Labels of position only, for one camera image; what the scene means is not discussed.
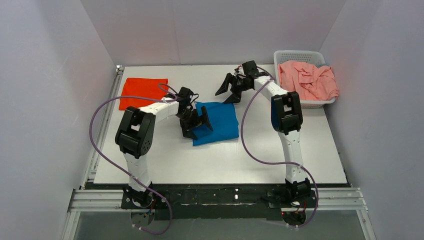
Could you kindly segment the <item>blue t shirt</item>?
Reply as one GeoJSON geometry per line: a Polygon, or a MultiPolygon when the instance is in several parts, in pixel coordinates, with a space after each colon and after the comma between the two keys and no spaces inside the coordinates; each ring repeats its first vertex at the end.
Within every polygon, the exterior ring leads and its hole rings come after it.
{"type": "Polygon", "coordinates": [[[206,125],[194,128],[192,131],[197,139],[192,141],[193,146],[229,141],[239,137],[239,122],[232,103],[197,102],[196,109],[199,114],[202,112],[202,107],[206,108],[213,130],[206,125]]]}

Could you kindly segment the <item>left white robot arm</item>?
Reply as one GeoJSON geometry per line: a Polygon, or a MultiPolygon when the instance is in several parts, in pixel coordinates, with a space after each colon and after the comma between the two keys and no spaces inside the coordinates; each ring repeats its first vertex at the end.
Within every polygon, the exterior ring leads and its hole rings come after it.
{"type": "Polygon", "coordinates": [[[168,92],[162,99],[154,100],[144,107],[128,106],[115,135],[131,174],[128,187],[124,192],[141,202],[146,199],[152,180],[149,176],[147,153],[153,145],[155,125],[169,117],[179,119],[184,138],[198,140],[194,129],[205,126],[213,130],[206,107],[197,109],[196,94],[187,87],[181,87],[178,93],[168,92]]]}

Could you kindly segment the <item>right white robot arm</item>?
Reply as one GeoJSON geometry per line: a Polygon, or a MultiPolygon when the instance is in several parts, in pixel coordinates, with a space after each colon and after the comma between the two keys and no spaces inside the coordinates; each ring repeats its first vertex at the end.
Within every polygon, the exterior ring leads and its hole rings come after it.
{"type": "Polygon", "coordinates": [[[242,93],[255,90],[270,103],[270,121],[281,141],[285,166],[285,189],[275,193],[279,202],[301,202],[310,197],[312,181],[303,169],[300,131],[303,113],[299,94],[283,89],[273,76],[257,66],[255,61],[247,61],[238,66],[233,73],[227,73],[216,95],[230,92],[226,104],[240,103],[242,93]]]}

